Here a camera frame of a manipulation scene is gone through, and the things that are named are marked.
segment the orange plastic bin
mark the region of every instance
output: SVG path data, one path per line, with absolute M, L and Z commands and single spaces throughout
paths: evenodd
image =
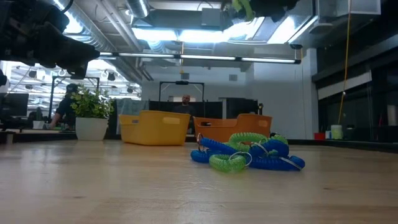
M 272 117 L 256 114 L 240 114 L 237 119 L 193 118 L 195 134 L 228 142 L 234 133 L 258 133 L 269 136 Z
M 122 140 L 146 146 L 181 146 L 185 143 L 189 119 L 189 114 L 162 111 L 119 115 Z

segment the man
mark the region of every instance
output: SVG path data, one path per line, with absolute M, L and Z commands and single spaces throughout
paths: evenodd
M 189 102 L 191 100 L 191 96 L 190 95 L 183 95 L 182 96 L 182 104 L 176 106 L 173 109 L 174 113 L 185 113 L 185 114 L 189 114 L 191 115 L 191 118 L 189 120 L 189 126 L 188 126 L 188 134 L 193 133 L 193 118 L 192 116 L 196 116 L 196 110 L 194 109 L 193 106 L 189 105 Z
M 70 106 L 75 100 L 71 99 L 72 93 L 78 92 L 78 85 L 76 84 L 69 84 L 67 85 L 67 94 L 65 95 L 64 99 L 60 102 L 55 115 L 51 121 L 50 129 L 55 128 L 57 123 L 61 120 L 63 115 L 65 115 L 66 124 L 69 126 L 69 129 L 75 125 L 76 116 L 75 112 Z

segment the green leaves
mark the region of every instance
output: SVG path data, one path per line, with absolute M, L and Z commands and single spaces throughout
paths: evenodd
M 71 99 L 75 100 L 70 106 L 77 117 L 81 118 L 108 118 L 114 111 L 112 100 L 108 99 L 108 91 L 90 90 L 83 85 L 79 86 L 79 94 L 72 93 Z

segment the yellow plastic bin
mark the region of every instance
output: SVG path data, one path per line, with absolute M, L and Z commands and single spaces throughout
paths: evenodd
M 119 115 L 122 140 L 145 146 L 181 146 L 190 115 L 141 111 L 139 116 Z

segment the wooden table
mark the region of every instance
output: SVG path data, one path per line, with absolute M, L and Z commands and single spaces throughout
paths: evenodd
M 1 223 L 398 222 L 397 154 L 292 146 L 301 172 L 224 174 L 192 162 L 194 144 L 1 147 Z

